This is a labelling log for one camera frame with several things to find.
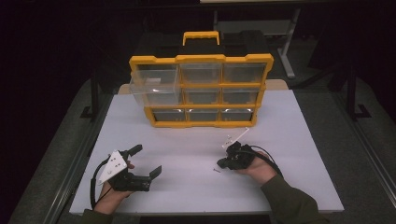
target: white tabletop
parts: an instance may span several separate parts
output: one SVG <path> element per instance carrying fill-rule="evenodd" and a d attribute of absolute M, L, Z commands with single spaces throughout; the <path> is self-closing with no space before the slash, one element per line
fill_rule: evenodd
<path fill-rule="evenodd" d="M 115 95 L 102 131 L 70 208 L 82 214 L 90 205 L 90 180 L 101 161 L 114 150 L 137 144 L 143 150 L 131 159 L 135 175 L 149 175 L 157 166 L 163 172 L 149 192 L 136 192 L 118 212 L 134 215 L 258 214 L 271 211 L 258 184 L 245 175 L 221 170 L 216 162 L 225 157 L 221 145 L 227 135 L 244 128 L 153 128 L 132 95 Z M 311 195 L 322 213 L 343 211 L 311 133 L 292 91 L 266 91 L 257 125 L 240 140 L 271 153 L 285 179 Z M 96 199 L 101 186 L 96 188 Z"/>

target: hand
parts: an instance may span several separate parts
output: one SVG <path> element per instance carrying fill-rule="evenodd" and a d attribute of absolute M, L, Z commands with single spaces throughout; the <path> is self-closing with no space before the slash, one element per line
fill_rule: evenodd
<path fill-rule="evenodd" d="M 134 166 L 128 161 L 128 169 L 134 169 Z M 97 202 L 93 211 L 108 214 L 113 214 L 124 198 L 128 198 L 129 195 L 134 193 L 133 191 L 116 191 L 111 188 L 110 184 L 106 181 L 103 184 L 102 191 L 100 193 L 100 200 Z"/>
<path fill-rule="evenodd" d="M 258 153 L 268 158 L 267 154 L 264 154 L 260 151 L 258 151 Z M 270 179 L 276 176 L 276 171 L 266 161 L 258 157 L 254 158 L 253 162 L 249 165 L 247 169 L 237 170 L 236 172 L 242 175 L 250 175 L 256 182 L 261 185 L 264 185 Z"/>

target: sleeve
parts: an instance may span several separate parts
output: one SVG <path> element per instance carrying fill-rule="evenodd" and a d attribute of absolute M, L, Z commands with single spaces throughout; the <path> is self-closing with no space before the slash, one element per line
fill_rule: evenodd
<path fill-rule="evenodd" d="M 318 212 L 317 202 L 299 189 L 292 188 L 280 175 L 262 186 L 274 216 L 284 224 L 330 223 Z"/>
<path fill-rule="evenodd" d="M 110 224 L 113 221 L 113 216 L 94 212 L 89 209 L 84 210 L 81 224 Z"/>

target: yellow handle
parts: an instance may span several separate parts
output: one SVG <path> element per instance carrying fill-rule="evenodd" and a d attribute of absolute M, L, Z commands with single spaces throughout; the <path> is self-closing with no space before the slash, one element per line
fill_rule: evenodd
<path fill-rule="evenodd" d="M 183 46 L 186 44 L 186 40 L 198 39 L 198 38 L 216 38 L 218 45 L 220 44 L 219 32 L 217 31 L 202 31 L 202 32 L 185 32 L 183 35 Z"/>

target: black cable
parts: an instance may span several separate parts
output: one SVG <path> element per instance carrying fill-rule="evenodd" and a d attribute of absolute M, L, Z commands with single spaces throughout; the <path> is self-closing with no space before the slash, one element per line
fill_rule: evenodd
<path fill-rule="evenodd" d="M 276 165 L 276 163 L 274 161 L 271 161 L 270 159 L 266 158 L 265 156 L 263 156 L 262 154 L 258 153 L 255 150 L 251 150 L 251 151 L 246 151 L 246 150 L 238 150 L 239 152 L 243 152 L 243 153 L 247 153 L 247 154 L 251 154 L 251 155 L 255 155 L 258 158 L 262 159 L 263 161 L 266 161 L 268 163 L 268 165 L 270 165 L 280 176 L 283 177 L 282 172 L 280 171 L 279 167 Z"/>
<path fill-rule="evenodd" d="M 110 187 L 110 188 L 106 191 L 106 193 L 105 193 L 104 195 L 102 195 L 102 196 L 98 199 L 98 201 L 97 201 L 96 203 L 99 203 L 99 201 L 101 201 L 101 200 L 110 192 L 111 189 L 113 189 L 113 188 Z"/>
<path fill-rule="evenodd" d="M 93 177 L 91 179 L 91 188 L 90 188 L 90 199 L 91 199 L 91 207 L 92 209 L 96 206 L 96 201 L 95 201 L 95 192 L 96 192 L 96 176 L 98 175 L 98 172 L 102 166 L 104 166 L 110 157 L 102 161 L 99 166 L 96 168 L 95 172 L 93 173 Z"/>
<path fill-rule="evenodd" d="M 274 158 L 271 156 L 271 154 L 270 154 L 267 150 L 265 150 L 264 148 L 262 148 L 262 147 L 257 147 L 257 146 L 251 146 L 251 147 L 256 147 L 256 148 L 259 148 L 259 149 L 263 150 L 265 153 L 267 153 L 267 155 L 271 158 L 271 160 L 272 160 L 274 163 L 276 163 L 275 160 L 274 160 Z"/>

